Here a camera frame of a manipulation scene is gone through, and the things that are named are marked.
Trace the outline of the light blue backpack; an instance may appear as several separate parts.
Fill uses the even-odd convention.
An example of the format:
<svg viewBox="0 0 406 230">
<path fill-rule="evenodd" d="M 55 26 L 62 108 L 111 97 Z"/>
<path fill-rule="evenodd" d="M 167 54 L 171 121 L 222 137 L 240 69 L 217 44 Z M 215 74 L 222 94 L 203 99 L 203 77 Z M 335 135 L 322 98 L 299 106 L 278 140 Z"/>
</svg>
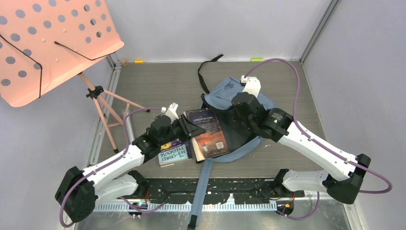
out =
<svg viewBox="0 0 406 230">
<path fill-rule="evenodd" d="M 200 70 L 204 64 L 209 62 L 216 62 L 223 55 L 220 54 L 211 60 L 201 63 L 197 70 L 198 79 L 205 94 L 201 95 L 202 109 L 210 108 L 215 111 L 215 114 L 220 119 L 226 128 L 226 140 L 231 145 L 231 150 L 228 154 L 209 158 L 203 161 L 200 177 L 198 180 L 196 192 L 192 202 L 192 208 L 189 216 L 189 224 L 187 229 L 194 230 L 199 224 L 200 214 L 203 208 L 203 202 L 207 191 L 208 181 L 212 170 L 212 165 L 215 162 L 232 162 L 242 158 L 248 153 L 252 152 L 261 142 L 262 138 L 255 136 L 249 132 L 247 128 L 239 122 L 232 120 L 232 98 L 237 93 L 242 92 L 243 86 L 239 80 L 228 77 L 209 90 Z"/>
</svg>

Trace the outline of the dark sunset cover book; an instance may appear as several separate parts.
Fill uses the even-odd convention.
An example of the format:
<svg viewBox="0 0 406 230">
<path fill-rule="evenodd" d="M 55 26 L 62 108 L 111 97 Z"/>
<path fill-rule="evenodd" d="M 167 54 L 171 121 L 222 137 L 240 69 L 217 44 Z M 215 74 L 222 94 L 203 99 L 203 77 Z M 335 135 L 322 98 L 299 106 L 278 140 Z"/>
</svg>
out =
<svg viewBox="0 0 406 230">
<path fill-rule="evenodd" d="M 184 114 L 192 124 L 205 130 L 205 133 L 190 140 L 196 162 L 230 153 L 224 132 L 213 110 L 188 110 Z"/>
</svg>

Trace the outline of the light blue Treehouse book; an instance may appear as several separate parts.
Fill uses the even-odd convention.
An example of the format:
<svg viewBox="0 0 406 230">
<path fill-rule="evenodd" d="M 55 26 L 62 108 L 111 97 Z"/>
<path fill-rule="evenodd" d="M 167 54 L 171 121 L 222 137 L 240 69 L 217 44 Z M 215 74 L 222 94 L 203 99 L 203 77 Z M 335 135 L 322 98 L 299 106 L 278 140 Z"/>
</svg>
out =
<svg viewBox="0 0 406 230">
<path fill-rule="evenodd" d="M 192 159 L 189 143 L 178 139 L 161 146 L 158 154 L 160 167 L 171 166 Z"/>
</svg>

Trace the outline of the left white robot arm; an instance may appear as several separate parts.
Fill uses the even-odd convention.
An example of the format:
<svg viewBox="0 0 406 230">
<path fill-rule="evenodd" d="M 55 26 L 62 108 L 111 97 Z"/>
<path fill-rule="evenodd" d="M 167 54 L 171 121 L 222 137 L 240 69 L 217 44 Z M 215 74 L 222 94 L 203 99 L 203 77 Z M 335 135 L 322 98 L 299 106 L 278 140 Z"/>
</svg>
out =
<svg viewBox="0 0 406 230">
<path fill-rule="evenodd" d="M 65 214 L 72 223 L 77 223 L 89 216 L 97 205 L 121 196 L 142 198 L 147 192 L 147 186 L 134 168 L 156 157 L 162 145 L 177 139 L 188 141 L 205 132 L 205 129 L 192 124 L 185 115 L 176 119 L 159 115 L 146 132 L 123 151 L 85 169 L 76 166 L 68 169 L 55 194 L 60 204 L 60 224 L 70 227 L 70 224 L 64 222 Z"/>
</svg>

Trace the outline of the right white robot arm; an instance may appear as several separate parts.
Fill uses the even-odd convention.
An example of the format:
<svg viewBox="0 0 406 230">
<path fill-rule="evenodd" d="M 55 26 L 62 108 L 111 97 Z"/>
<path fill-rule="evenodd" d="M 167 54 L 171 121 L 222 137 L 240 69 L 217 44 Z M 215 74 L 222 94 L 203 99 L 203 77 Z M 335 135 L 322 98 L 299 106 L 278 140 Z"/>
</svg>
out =
<svg viewBox="0 0 406 230">
<path fill-rule="evenodd" d="M 247 92 L 238 93 L 231 101 L 234 115 L 250 131 L 262 138 L 288 146 L 322 167 L 320 171 L 278 172 L 273 190 L 287 196 L 299 190 L 327 193 L 344 204 L 353 204 L 371 163 L 365 154 L 357 156 L 342 151 L 320 137 L 309 133 L 300 122 L 280 108 L 266 109 Z"/>
</svg>

